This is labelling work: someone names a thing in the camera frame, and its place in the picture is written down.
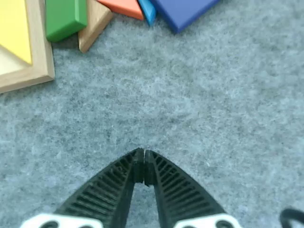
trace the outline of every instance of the wooden block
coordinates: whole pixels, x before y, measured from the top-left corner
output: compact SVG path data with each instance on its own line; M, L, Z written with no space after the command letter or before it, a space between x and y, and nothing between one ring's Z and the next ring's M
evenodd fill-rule
M0 0L0 45L32 64L25 0Z
M218 2L219 0L151 0L176 33L184 30Z
M47 39L58 42L87 26L86 0L46 0Z
M152 5L150 0L138 0L138 2L143 10L148 24L151 26L154 23L156 17L155 7Z
M143 13L137 0L98 0L111 11L143 20Z
M79 50L87 52L113 17L106 6L95 0L87 0L87 27L78 33Z
M52 48L45 36L44 1L26 0L26 6L32 65L0 75L0 93L54 79Z

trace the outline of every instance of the black gripper jaw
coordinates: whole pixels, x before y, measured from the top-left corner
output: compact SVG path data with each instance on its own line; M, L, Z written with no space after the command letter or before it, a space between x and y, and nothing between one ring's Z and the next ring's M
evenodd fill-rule
M145 153L145 184L155 189L161 228L219 213L223 208L181 168L156 152Z
M80 187L55 213L98 219L104 228L124 228L134 184L143 182L143 149L109 164Z

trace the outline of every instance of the light blue wooden block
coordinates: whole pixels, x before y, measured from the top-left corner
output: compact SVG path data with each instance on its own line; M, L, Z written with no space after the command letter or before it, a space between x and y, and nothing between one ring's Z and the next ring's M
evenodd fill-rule
M152 5L150 0L138 0L138 2L143 10L148 24L151 26L154 23L156 17L155 7Z

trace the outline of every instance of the green wooden block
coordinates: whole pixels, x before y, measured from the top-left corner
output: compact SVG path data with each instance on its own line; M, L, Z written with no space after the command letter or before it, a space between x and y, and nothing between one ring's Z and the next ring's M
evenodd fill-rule
M46 0L48 41L58 42L86 26L86 0Z

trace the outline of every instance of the wooden frame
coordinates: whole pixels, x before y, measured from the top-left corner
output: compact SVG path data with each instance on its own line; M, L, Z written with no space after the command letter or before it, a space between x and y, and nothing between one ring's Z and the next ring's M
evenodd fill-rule
M44 0L25 0L27 6L32 65L0 75L0 94L51 81L55 77L51 44L45 36Z

